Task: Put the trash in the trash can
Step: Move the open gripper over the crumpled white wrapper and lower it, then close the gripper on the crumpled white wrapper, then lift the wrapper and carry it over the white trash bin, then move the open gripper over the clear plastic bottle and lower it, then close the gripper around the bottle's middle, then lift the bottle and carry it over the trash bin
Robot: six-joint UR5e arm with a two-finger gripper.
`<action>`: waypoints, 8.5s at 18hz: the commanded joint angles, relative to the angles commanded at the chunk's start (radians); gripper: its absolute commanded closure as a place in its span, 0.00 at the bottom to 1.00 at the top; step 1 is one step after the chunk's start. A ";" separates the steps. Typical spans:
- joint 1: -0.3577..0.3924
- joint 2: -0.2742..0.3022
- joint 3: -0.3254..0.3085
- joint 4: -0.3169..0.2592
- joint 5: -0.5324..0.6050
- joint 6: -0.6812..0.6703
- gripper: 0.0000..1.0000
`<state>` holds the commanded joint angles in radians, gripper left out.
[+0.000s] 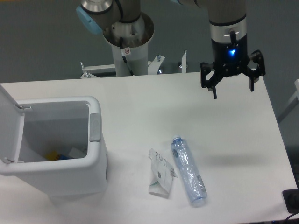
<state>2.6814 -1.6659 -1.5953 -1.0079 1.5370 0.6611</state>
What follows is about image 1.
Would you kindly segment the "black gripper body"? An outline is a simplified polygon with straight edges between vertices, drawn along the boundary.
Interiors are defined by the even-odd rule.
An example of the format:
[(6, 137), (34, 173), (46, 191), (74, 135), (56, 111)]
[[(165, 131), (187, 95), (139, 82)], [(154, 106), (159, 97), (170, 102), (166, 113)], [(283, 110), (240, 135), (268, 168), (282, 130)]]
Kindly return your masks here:
[(236, 45), (212, 40), (214, 55), (212, 78), (231, 77), (239, 74), (249, 76), (247, 37), (237, 40)]

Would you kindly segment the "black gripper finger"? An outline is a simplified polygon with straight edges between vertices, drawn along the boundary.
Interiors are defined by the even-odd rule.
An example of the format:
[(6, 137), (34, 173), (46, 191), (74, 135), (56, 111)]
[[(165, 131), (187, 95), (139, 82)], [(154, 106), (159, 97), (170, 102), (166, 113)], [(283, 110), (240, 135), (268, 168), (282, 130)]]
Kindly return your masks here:
[[(256, 64), (254, 70), (248, 66), (250, 62)], [(265, 75), (264, 56), (260, 50), (256, 50), (249, 56), (246, 56), (245, 62), (242, 63), (242, 74), (249, 78), (249, 89), (254, 91), (255, 83), (259, 80), (259, 77)]]
[(225, 70), (218, 65), (202, 62), (200, 64), (200, 83), (202, 88), (207, 88), (217, 99), (216, 85), (224, 78)]

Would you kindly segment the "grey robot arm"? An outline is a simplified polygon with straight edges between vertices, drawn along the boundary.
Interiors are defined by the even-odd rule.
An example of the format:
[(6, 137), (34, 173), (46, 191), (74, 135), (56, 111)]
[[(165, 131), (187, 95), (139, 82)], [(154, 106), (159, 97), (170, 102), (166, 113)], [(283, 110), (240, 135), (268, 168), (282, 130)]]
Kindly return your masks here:
[[(246, 2), (243, 0), (180, 0), (179, 5), (206, 8), (211, 32), (214, 59), (200, 64), (202, 88), (216, 93), (216, 85), (225, 77), (244, 74), (249, 88), (255, 89), (259, 77), (265, 75), (261, 51), (247, 52)], [(93, 34), (103, 34), (118, 50), (114, 57), (120, 76), (137, 76), (140, 65), (147, 62), (129, 58), (125, 50), (147, 44), (154, 34), (154, 24), (141, 11), (138, 0), (83, 0), (76, 9), (84, 26)]]

